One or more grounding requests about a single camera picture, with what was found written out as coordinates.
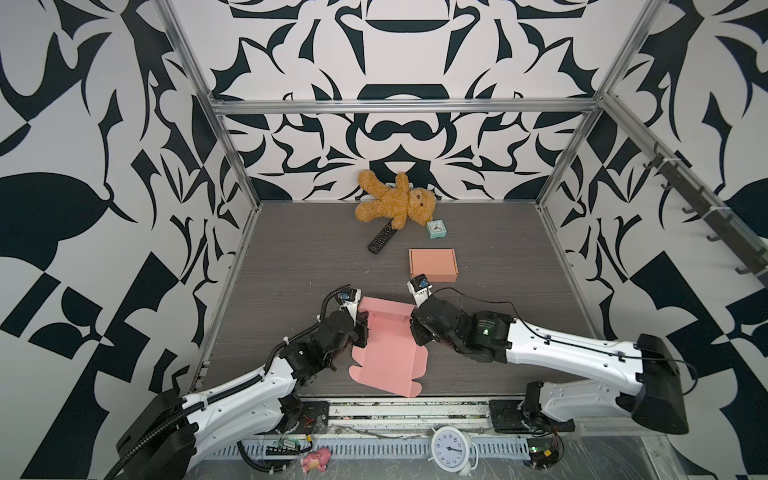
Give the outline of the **pink cardboard box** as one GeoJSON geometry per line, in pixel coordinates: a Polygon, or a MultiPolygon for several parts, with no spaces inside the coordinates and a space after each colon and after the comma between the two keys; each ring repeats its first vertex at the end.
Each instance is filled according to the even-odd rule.
{"type": "Polygon", "coordinates": [[[417,379],[426,374],[428,350],[416,344],[411,329],[412,304],[364,297],[360,311],[368,314],[368,340],[354,347],[355,365],[348,373],[355,382],[401,397],[421,394],[417,379]]]}

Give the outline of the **salmon cardboard box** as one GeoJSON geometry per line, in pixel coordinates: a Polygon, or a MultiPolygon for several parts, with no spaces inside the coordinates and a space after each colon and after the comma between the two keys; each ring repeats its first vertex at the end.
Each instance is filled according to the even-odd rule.
{"type": "Polygon", "coordinates": [[[410,249],[410,275],[425,275],[431,283],[454,283],[458,265],[454,249],[410,249]]]}

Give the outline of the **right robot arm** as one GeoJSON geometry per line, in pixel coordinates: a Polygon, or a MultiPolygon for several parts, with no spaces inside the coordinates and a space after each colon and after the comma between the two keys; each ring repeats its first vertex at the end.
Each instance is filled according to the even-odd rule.
{"type": "Polygon", "coordinates": [[[527,385],[519,410],[533,428],[628,416],[656,432],[689,431],[678,363],[656,336],[589,339],[499,312],[469,314],[435,295],[418,300],[411,331],[419,345],[436,341],[479,363],[533,365],[575,376],[573,382],[527,385]]]}

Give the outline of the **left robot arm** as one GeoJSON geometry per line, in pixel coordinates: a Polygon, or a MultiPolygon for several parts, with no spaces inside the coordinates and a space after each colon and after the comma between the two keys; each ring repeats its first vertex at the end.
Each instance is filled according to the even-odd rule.
{"type": "Polygon", "coordinates": [[[298,391],[367,337],[367,313],[343,307],[282,342],[270,365],[206,391],[158,394],[118,441],[119,459],[107,478],[181,479],[209,454],[250,435],[292,430],[303,410],[298,391]]]}

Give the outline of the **left circuit board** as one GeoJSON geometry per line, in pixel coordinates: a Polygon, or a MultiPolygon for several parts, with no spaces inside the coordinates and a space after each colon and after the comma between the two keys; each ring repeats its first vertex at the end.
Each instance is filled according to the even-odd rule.
{"type": "Polygon", "coordinates": [[[298,456],[309,453],[314,447],[311,436],[307,436],[304,441],[283,438],[274,445],[266,446],[265,456],[298,456]]]}

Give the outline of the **circuit board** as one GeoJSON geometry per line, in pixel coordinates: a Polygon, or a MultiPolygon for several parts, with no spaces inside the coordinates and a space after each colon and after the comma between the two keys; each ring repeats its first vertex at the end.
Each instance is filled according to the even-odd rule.
{"type": "Polygon", "coordinates": [[[524,465],[534,470],[548,470],[564,457],[565,446],[559,436],[527,439],[529,459],[524,465]]]}
{"type": "Polygon", "coordinates": [[[304,441],[283,438],[274,445],[266,446],[265,456],[298,456],[309,453],[314,447],[311,436],[307,436],[304,441]]]}

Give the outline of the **small pink toy figure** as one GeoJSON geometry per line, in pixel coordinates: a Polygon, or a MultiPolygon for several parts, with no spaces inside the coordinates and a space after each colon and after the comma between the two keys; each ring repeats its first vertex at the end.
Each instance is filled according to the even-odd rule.
{"type": "Polygon", "coordinates": [[[318,470],[325,472],[331,459],[332,452],[327,447],[319,448],[316,451],[308,453],[301,460],[302,471],[307,474],[310,471],[318,470]]]}

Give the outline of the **small teal alarm clock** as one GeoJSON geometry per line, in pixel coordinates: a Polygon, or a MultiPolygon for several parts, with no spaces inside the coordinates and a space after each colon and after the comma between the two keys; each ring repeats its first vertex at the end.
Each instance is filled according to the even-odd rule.
{"type": "Polygon", "coordinates": [[[428,221],[426,229],[430,239],[445,238],[447,236],[447,228],[442,220],[428,221]]]}

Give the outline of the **white round analog clock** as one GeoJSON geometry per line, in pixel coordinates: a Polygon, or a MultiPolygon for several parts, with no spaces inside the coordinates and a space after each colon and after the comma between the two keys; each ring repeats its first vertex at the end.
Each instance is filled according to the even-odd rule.
{"type": "Polygon", "coordinates": [[[468,434],[443,426],[431,438],[429,460],[445,472],[468,477],[478,466],[479,450],[468,434]]]}

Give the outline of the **right circuit board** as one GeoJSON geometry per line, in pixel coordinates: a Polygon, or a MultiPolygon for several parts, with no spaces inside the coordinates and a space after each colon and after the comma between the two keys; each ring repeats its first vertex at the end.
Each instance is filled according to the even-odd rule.
{"type": "Polygon", "coordinates": [[[534,470],[548,470],[564,457],[565,446],[559,436],[527,439],[529,459],[524,465],[534,470]]]}

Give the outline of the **black remote control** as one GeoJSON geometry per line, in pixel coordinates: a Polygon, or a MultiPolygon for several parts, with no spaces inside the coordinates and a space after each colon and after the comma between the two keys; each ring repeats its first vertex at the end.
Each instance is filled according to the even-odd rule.
{"type": "Polygon", "coordinates": [[[374,237],[374,239],[368,244],[367,249],[370,253],[378,255],[384,247],[393,239],[398,232],[393,227],[393,221],[389,222],[382,228],[382,230],[374,237]]]}

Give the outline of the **brown teddy bear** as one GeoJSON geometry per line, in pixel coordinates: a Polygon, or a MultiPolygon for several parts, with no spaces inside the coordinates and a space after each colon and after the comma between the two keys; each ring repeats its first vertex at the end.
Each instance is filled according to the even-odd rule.
{"type": "Polygon", "coordinates": [[[372,170],[363,170],[358,175],[359,187],[373,197],[373,200],[360,203],[354,211],[361,222],[370,222],[378,218],[391,220],[391,227],[402,229],[408,220],[421,226],[434,220],[437,199],[432,191],[424,188],[412,188],[408,176],[399,172],[395,177],[395,186],[389,187],[381,182],[372,170]]]}

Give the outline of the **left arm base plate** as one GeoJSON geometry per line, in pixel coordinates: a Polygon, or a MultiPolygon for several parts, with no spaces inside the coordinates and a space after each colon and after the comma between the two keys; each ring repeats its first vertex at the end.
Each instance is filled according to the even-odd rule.
{"type": "Polygon", "coordinates": [[[298,434],[303,435],[307,426],[314,426],[318,421],[325,421],[329,414],[330,403],[328,401],[304,402],[301,410],[294,409],[285,414],[277,426],[268,431],[268,434],[298,434]]]}

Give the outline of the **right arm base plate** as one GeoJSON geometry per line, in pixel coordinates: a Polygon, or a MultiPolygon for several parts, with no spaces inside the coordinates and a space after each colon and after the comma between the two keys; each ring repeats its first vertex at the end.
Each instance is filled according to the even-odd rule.
{"type": "Polygon", "coordinates": [[[571,433],[576,430],[575,422],[558,422],[539,411],[524,411],[524,401],[490,400],[488,402],[491,425],[496,433],[530,434],[544,436],[555,433],[571,433]]]}

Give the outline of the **wall hook rack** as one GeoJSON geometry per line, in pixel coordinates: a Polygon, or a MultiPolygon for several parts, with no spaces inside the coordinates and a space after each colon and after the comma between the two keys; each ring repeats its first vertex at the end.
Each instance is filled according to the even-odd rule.
{"type": "Polygon", "coordinates": [[[662,190],[676,192],[685,202],[685,215],[705,222],[711,230],[709,242],[722,242],[742,262],[735,272],[755,277],[767,288],[767,244],[748,224],[710,189],[686,164],[653,143],[653,159],[643,167],[655,170],[664,179],[662,190]]]}

